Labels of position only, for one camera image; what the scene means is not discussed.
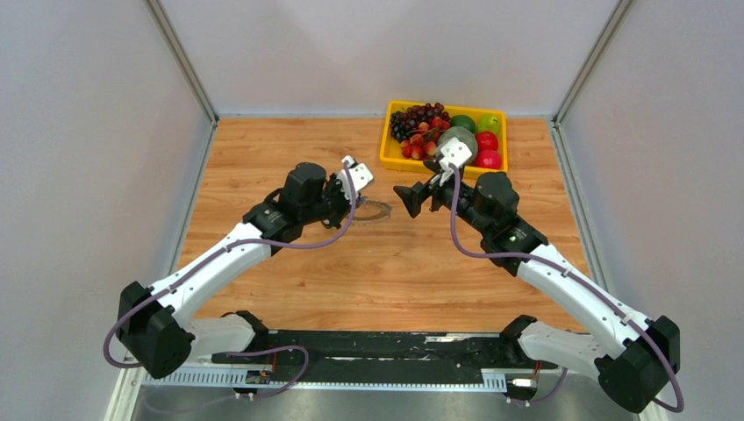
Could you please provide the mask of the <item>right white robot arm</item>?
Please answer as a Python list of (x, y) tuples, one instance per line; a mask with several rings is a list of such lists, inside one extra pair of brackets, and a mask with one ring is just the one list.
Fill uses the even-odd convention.
[(505, 329), (501, 354), (513, 366), (543, 360), (585, 375), (621, 408), (641, 413), (655, 403), (680, 413), (685, 408), (676, 377), (681, 367), (681, 331), (666, 316), (652, 319), (601, 289), (576, 269), (547, 237), (518, 214), (519, 195), (506, 174), (480, 175), (469, 187), (455, 166), (429, 181), (394, 192), (412, 218), (430, 200), (432, 211), (449, 208), (455, 247), (490, 260), (558, 303), (585, 328), (555, 329), (520, 316)]

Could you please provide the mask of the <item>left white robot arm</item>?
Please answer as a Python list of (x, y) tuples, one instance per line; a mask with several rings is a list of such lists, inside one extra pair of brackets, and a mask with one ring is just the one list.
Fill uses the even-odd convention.
[[(368, 167), (347, 156), (340, 171), (301, 162), (284, 185), (256, 204), (207, 252), (173, 274), (144, 286), (132, 282), (119, 298), (118, 319), (104, 339), (104, 358), (119, 368), (143, 367), (154, 379), (185, 362), (215, 353), (261, 361), (268, 339), (245, 313), (196, 320), (196, 312), (248, 269), (283, 249), (312, 250), (340, 239), (351, 225), (361, 193), (375, 180)], [(111, 355), (117, 339), (135, 361)]]

